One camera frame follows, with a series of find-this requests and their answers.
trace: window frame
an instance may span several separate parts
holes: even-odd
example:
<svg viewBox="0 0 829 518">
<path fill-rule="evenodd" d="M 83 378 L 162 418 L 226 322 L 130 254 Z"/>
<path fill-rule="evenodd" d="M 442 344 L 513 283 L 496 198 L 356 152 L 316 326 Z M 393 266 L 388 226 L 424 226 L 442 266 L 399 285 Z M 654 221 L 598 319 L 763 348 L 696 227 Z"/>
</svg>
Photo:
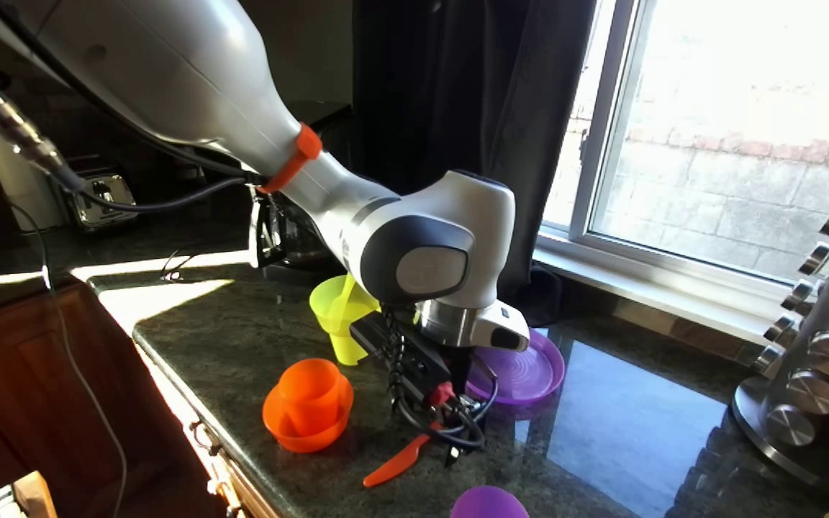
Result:
<svg viewBox="0 0 829 518">
<path fill-rule="evenodd" d="M 601 195 L 598 177 L 619 155 L 606 152 L 611 139 L 622 139 L 627 123 L 622 89 L 638 74 L 635 57 L 648 44 L 654 5 L 657 0 L 616 0 L 614 5 L 569 227 L 540 226 L 532 259 L 585 285 L 763 345 L 763 332 L 782 315 L 786 283 L 589 230 L 592 204 Z"/>
</svg>

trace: yellow cup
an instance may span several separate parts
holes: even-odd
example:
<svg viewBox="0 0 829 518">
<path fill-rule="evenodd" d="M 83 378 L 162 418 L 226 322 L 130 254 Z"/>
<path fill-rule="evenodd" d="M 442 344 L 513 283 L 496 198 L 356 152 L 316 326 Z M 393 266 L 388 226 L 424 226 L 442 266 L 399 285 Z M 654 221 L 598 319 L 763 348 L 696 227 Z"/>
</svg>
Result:
<svg viewBox="0 0 829 518">
<path fill-rule="evenodd" d="M 330 338 L 334 359 L 339 367 L 356 367 L 365 358 L 365 351 L 350 338 L 350 322 L 376 312 L 380 303 L 367 297 L 355 283 L 355 277 L 330 277 L 311 290 L 307 309 L 320 319 L 323 332 Z"/>
</svg>

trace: granite countertop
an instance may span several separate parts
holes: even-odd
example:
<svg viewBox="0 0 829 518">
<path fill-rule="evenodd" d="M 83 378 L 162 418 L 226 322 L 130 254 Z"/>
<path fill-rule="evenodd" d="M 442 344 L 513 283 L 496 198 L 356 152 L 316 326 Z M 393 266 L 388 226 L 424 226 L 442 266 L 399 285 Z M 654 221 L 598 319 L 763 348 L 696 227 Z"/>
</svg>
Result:
<svg viewBox="0 0 829 518">
<path fill-rule="evenodd" d="M 611 318 L 545 328 L 568 359 L 553 408 L 529 421 L 488 414 L 483 451 L 442 467 L 445 451 L 428 446 L 402 479 L 362 489 L 359 480 L 414 436 L 388 414 L 376 364 L 343 369 L 356 404 L 330 450 L 281 451 L 258 423 L 264 395 L 290 364 L 330 358 L 304 306 L 311 285 L 248 266 L 190 270 L 183 283 L 146 270 L 90 277 L 90 285 L 281 515 L 439 518 L 478 485 L 506 487 L 529 515 L 798 518 L 829 509 L 729 421 L 729 398 L 749 372 Z"/>
</svg>

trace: window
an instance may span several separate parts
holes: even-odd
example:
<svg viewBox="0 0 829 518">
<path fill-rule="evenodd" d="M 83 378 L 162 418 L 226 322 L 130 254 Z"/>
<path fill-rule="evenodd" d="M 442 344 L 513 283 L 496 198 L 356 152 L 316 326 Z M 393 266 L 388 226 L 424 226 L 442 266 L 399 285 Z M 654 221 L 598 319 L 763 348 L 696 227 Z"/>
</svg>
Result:
<svg viewBox="0 0 829 518">
<path fill-rule="evenodd" d="M 759 339 L 829 217 L 829 2 L 598 2 L 537 259 Z"/>
</svg>

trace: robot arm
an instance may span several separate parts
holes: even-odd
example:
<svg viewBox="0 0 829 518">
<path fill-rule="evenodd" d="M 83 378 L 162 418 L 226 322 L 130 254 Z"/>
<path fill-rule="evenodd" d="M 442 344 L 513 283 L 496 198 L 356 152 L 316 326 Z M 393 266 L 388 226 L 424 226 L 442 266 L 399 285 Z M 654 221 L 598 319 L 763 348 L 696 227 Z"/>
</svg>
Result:
<svg viewBox="0 0 829 518">
<path fill-rule="evenodd" d="M 221 149 L 258 181 L 293 155 L 303 123 L 277 95 L 262 36 L 237 0 L 0 0 L 0 20 L 153 139 Z M 52 167 L 52 148 L 38 155 Z M 281 192 L 370 297 L 424 303 L 421 326 L 437 344 L 526 345 L 523 318 L 496 287 L 514 220 L 506 188 L 445 172 L 396 195 L 320 152 Z"/>
</svg>

